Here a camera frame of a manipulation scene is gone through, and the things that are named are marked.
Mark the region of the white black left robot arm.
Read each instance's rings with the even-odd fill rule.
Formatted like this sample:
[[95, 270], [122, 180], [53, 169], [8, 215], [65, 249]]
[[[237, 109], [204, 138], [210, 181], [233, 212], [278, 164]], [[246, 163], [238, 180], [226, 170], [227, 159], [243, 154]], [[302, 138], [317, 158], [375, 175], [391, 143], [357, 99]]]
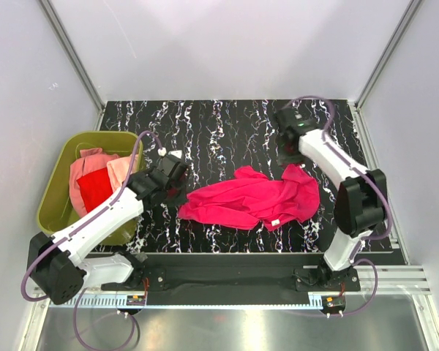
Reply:
[[145, 210], [185, 198], [189, 167], [180, 150], [161, 157], [157, 166], [130, 175], [102, 205], [69, 227], [29, 244], [26, 275], [54, 304], [70, 301], [90, 287], [134, 290], [143, 283], [142, 260], [126, 251], [90, 258], [92, 249]]

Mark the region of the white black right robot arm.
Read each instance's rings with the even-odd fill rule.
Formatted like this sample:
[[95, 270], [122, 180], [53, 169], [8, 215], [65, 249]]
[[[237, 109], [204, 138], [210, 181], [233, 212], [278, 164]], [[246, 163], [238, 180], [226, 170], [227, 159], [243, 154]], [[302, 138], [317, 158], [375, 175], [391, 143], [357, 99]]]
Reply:
[[357, 252], [372, 231], [389, 219], [385, 174], [369, 170], [345, 153], [313, 118], [297, 116], [290, 108], [274, 114], [277, 147], [284, 165], [314, 162], [337, 189], [336, 231], [317, 268], [298, 276], [308, 287], [333, 290], [343, 283]]

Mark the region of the magenta pink t-shirt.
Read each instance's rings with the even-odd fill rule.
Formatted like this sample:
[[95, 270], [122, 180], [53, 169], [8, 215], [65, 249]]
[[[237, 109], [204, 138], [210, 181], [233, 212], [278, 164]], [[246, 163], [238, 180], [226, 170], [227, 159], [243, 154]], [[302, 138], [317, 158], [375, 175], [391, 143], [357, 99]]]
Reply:
[[267, 230], [276, 230], [293, 220], [311, 219], [319, 205], [317, 181], [298, 165], [288, 165], [280, 180], [244, 166], [231, 180], [190, 192], [178, 218], [240, 230], [261, 222]]

